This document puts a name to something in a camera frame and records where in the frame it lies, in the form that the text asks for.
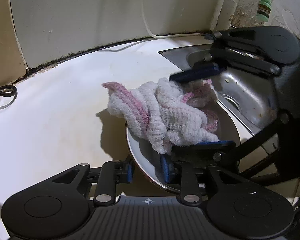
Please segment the green faucet filter nozzle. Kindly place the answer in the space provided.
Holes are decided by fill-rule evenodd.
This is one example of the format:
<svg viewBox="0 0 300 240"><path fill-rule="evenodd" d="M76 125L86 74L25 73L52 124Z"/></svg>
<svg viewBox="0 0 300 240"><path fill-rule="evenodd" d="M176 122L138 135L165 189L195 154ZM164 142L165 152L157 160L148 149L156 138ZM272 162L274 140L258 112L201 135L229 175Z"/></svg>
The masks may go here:
<svg viewBox="0 0 300 240"><path fill-rule="evenodd" d="M268 22L271 12L271 0L259 0L256 17L262 22Z"/></svg>

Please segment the white ceramic bowl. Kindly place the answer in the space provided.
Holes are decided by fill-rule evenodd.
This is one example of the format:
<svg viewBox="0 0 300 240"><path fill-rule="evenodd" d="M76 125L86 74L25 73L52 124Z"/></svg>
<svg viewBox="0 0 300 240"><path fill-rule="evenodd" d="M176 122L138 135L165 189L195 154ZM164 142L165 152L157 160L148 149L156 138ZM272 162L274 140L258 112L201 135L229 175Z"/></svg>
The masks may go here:
<svg viewBox="0 0 300 240"><path fill-rule="evenodd" d="M221 103L212 102L204 110L217 115L218 125L216 135L220 141L233 140L236 143L236 147L241 144L235 123L221 106ZM160 165L161 154L153 150L149 141L138 138L128 127L126 128L126 137L130 155L137 167L148 180L168 192L178 193L180 191L181 163L183 162L190 163L193 166L198 182L201 185L204 183L204 169L207 165L221 164L234 172L238 171L236 162L230 157L235 148L207 150L196 148L195 145L173 146L172 153L169 156L173 162L180 164L180 180L179 183L165 183Z"/></svg>

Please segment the stainless steel sink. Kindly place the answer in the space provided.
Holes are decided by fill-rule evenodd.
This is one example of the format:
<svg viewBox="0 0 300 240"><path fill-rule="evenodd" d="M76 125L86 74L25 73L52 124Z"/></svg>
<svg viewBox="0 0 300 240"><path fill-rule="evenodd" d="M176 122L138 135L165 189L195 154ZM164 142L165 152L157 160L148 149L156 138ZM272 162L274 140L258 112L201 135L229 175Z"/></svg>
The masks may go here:
<svg viewBox="0 0 300 240"><path fill-rule="evenodd" d="M179 69L188 70L204 58L210 47L210 44L179 47L159 51L159 54ZM269 80L230 67L211 80L220 103L252 135L276 118L275 94Z"/></svg>

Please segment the white pink dish cloth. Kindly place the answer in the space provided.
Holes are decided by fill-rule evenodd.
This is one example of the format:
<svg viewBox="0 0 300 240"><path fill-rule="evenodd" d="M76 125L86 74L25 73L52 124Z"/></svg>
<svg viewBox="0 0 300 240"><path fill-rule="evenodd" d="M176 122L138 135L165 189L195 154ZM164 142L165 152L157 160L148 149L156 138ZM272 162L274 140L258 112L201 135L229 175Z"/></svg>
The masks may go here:
<svg viewBox="0 0 300 240"><path fill-rule="evenodd" d="M210 79L181 85L163 77L135 89L118 82L102 86L108 90L108 112L124 118L133 134L149 141L158 154L170 154L173 146L219 140L218 117L207 109L217 101Z"/></svg>

